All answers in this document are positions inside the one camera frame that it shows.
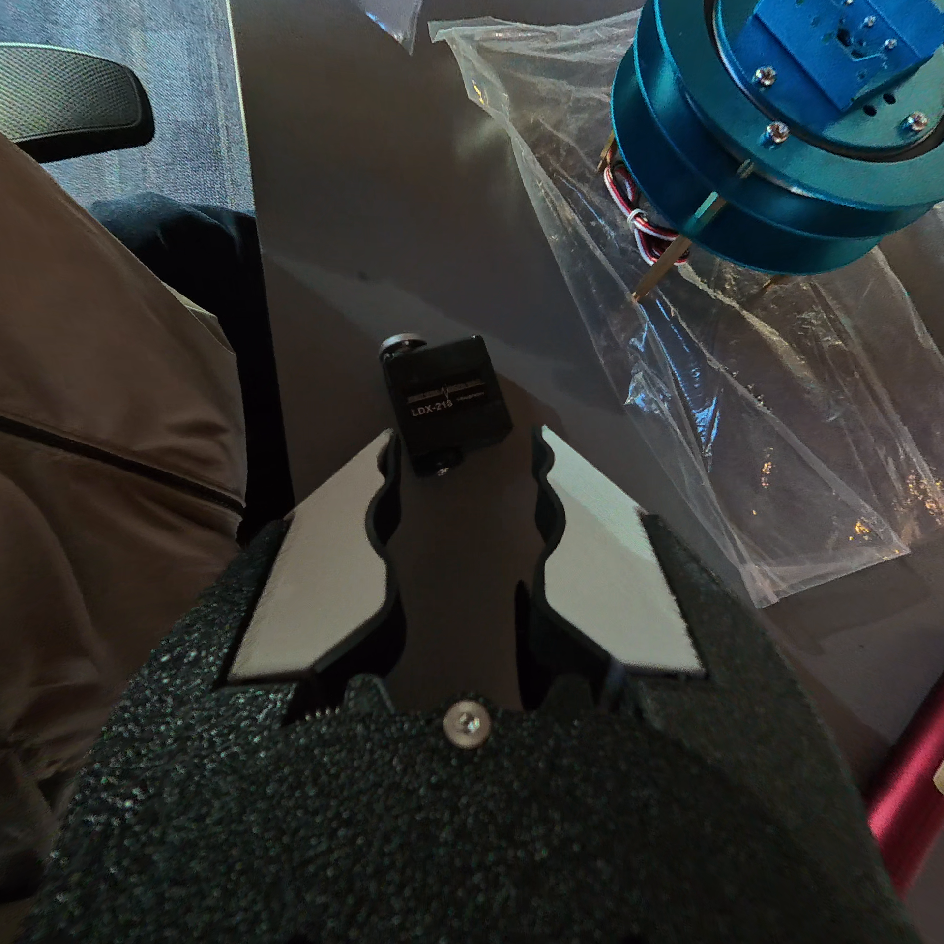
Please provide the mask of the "person's dark trouser leg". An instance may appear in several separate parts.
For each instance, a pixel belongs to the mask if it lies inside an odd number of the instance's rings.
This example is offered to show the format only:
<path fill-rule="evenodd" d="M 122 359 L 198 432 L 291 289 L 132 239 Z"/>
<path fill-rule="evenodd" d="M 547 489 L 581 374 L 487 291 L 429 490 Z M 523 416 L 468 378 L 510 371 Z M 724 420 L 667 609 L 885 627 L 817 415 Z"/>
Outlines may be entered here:
<path fill-rule="evenodd" d="M 295 503 L 256 219 L 154 193 L 97 201 L 89 211 L 169 287 L 213 314 L 236 355 L 248 469 L 240 528 L 246 543 Z"/>

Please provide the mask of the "red screwdriver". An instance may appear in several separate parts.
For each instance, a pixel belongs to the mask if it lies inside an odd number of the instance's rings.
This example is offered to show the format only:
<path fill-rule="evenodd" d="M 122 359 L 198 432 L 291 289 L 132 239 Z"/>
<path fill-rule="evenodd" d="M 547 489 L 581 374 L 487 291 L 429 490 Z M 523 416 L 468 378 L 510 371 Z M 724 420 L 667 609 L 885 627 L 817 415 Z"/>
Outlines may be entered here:
<path fill-rule="evenodd" d="M 870 789 L 867 819 L 892 885 L 905 896 L 942 832 L 941 729 L 903 739 L 891 751 Z"/>

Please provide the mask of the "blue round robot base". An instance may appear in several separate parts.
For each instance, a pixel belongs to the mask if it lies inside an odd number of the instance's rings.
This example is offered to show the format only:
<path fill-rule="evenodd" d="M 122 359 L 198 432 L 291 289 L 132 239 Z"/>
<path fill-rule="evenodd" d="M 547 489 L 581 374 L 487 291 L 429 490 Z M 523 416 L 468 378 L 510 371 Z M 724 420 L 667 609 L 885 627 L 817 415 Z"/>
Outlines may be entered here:
<path fill-rule="evenodd" d="M 647 2 L 615 143 L 682 240 L 832 272 L 942 202 L 942 42 L 942 2 Z"/>

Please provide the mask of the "black servo motor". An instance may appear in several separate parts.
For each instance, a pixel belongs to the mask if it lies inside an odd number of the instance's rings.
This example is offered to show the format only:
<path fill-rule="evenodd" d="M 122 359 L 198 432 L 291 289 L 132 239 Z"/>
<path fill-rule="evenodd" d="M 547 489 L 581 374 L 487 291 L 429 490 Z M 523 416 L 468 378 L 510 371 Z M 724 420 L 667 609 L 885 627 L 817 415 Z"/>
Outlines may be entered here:
<path fill-rule="evenodd" d="M 414 473 L 443 476 L 467 454 L 513 431 L 486 343 L 472 335 L 430 345 L 414 333 L 385 339 L 379 361 Z"/>

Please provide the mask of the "dark grey desk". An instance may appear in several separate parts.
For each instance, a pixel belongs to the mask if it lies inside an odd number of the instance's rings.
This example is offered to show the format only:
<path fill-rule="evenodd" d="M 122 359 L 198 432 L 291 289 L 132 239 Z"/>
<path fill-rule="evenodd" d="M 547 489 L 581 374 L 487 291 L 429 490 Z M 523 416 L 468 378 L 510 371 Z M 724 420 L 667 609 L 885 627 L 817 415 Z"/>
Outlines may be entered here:
<path fill-rule="evenodd" d="M 531 433 L 549 426 L 743 598 L 865 784 L 942 674 L 942 528 L 757 606 L 611 384 L 508 133 L 429 30 L 480 18 L 581 25 L 633 6 L 423 2 L 409 53 L 353 2 L 230 2 L 295 495 L 395 427 L 382 340 L 480 335 L 513 431 L 442 478 L 403 460 L 395 704 L 427 710 L 477 692 L 521 709 L 513 597 L 542 547 Z"/>

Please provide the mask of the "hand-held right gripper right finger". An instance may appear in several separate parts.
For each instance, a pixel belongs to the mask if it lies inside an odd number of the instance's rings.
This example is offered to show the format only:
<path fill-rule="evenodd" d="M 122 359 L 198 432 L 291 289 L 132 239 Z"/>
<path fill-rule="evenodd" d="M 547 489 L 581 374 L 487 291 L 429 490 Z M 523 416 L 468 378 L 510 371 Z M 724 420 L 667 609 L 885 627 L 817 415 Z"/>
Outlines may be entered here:
<path fill-rule="evenodd" d="M 707 667 L 647 524 L 649 515 L 549 426 L 531 433 L 542 547 L 516 590 L 522 707 L 574 678 L 579 704 L 615 711 L 633 677 L 702 682 Z"/>

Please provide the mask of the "person's beige jacket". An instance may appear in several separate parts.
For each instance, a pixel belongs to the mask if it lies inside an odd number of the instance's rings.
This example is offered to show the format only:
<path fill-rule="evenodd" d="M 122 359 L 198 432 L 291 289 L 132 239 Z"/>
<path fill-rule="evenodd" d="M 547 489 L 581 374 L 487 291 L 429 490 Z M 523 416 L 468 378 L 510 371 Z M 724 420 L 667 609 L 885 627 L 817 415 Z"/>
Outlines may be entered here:
<path fill-rule="evenodd" d="M 152 649 L 235 555 L 237 361 L 8 138 L 1 146 L 2 903 Z"/>

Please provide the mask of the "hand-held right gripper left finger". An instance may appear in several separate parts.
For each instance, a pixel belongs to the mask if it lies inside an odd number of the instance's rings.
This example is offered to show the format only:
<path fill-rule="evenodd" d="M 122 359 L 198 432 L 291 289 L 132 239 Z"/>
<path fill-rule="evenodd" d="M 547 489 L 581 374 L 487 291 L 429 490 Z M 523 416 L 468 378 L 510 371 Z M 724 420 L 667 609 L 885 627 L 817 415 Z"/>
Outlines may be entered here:
<path fill-rule="evenodd" d="M 386 430 L 287 516 L 228 684 L 294 682 L 285 720 L 301 721 L 339 709 L 355 677 L 392 672 L 407 640 L 388 549 L 401 478 L 400 441 Z"/>

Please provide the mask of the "large clear plastic bag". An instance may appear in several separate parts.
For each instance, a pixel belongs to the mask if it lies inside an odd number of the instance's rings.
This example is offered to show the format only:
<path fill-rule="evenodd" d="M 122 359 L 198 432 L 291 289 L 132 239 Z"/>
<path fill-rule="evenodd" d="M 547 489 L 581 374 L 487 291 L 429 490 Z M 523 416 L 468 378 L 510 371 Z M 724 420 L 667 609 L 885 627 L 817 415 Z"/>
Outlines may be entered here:
<path fill-rule="evenodd" d="M 942 528 L 942 354 L 908 289 L 942 290 L 942 203 L 831 273 L 769 275 L 695 248 L 640 302 L 646 263 L 591 167 L 604 81 L 640 12 L 581 25 L 431 21 L 518 171 L 596 354 L 759 607 L 908 553 Z"/>

